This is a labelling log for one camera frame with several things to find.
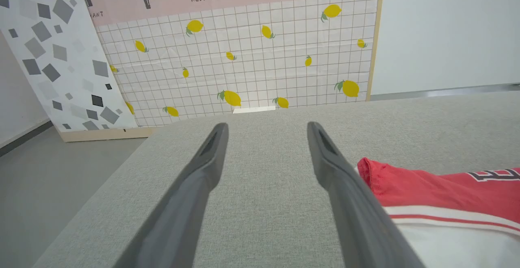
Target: floor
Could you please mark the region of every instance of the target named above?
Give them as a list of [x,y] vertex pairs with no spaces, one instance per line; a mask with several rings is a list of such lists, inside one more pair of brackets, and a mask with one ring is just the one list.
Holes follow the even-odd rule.
[[144,140],[65,144],[52,127],[0,157],[0,267],[33,266]]

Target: red and white jersey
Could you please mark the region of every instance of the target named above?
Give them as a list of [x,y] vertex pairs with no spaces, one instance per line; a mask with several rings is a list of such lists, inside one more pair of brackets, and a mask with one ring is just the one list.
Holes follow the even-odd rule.
[[434,175],[363,158],[357,169],[427,267],[520,263],[520,168]]

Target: gray fabric surface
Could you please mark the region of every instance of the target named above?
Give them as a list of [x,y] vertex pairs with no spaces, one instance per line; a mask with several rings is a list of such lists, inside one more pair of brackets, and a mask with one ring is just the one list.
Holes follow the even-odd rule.
[[306,123],[355,164],[366,156],[436,174],[520,166],[520,92],[336,104],[182,121],[156,131],[106,181],[36,268],[110,267],[218,122],[229,124],[219,186],[194,267],[342,267]]

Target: red stripe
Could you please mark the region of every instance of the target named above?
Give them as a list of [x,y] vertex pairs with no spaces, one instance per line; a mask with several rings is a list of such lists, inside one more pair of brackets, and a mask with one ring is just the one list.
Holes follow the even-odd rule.
[[444,217],[437,217],[437,216],[426,216],[423,214],[396,214],[396,215],[390,215],[390,217],[396,218],[396,219],[397,218],[424,218],[424,219],[446,221],[446,222],[494,225],[496,227],[505,227],[506,229],[512,229],[514,231],[520,232],[520,229],[517,229],[516,227],[511,227],[510,225],[507,225],[507,224],[501,224],[501,223],[489,222],[489,221],[466,220],[466,219],[458,219],[458,218],[444,218]]

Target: lemon print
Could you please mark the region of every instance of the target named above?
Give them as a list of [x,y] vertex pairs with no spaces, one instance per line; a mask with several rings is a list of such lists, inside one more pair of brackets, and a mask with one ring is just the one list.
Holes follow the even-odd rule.
[[226,102],[233,107],[240,107],[240,96],[236,94],[236,92],[222,91],[217,94],[217,97],[221,100],[226,100]]
[[338,91],[343,89],[343,93],[348,97],[356,97],[359,92],[359,85],[357,85],[356,82],[350,80],[340,81],[336,83],[334,89],[336,89],[336,87],[338,87]]
[[360,48],[366,48],[366,46],[368,46],[368,44],[366,44],[366,43],[364,42],[364,40],[362,40],[362,39],[359,39],[359,40],[358,40],[358,47],[360,47]]
[[126,103],[126,106],[128,107],[128,109],[130,110],[130,112],[135,115],[135,112],[134,112],[134,107],[132,107],[132,105],[129,103],[129,102],[125,102]]
[[310,64],[312,63],[312,58],[310,56],[307,56],[305,58],[305,66],[310,66]]
[[178,117],[179,116],[179,112],[177,111],[176,108],[163,107],[163,111],[167,112],[170,116],[173,116],[173,117]]
[[143,53],[148,53],[148,48],[142,42],[135,41],[135,47]]
[[194,32],[199,32],[204,24],[199,20],[191,20],[190,23],[186,26],[186,35],[189,37]]
[[274,33],[271,33],[271,29],[266,26],[262,26],[262,34],[268,39],[274,39],[276,36]]
[[331,18],[331,17],[338,16],[340,14],[340,12],[341,12],[341,8],[338,5],[336,5],[336,4],[329,5],[329,7],[327,7],[321,14],[321,22],[324,22],[323,20],[327,20],[327,17]]
[[227,53],[226,53],[226,57],[227,57],[228,59],[230,59],[231,61],[236,60],[236,57],[233,56],[232,52],[227,52]]
[[273,103],[278,104],[281,108],[287,109],[289,107],[288,100],[286,100],[285,98],[282,98],[282,97],[277,97],[277,98],[273,99]]

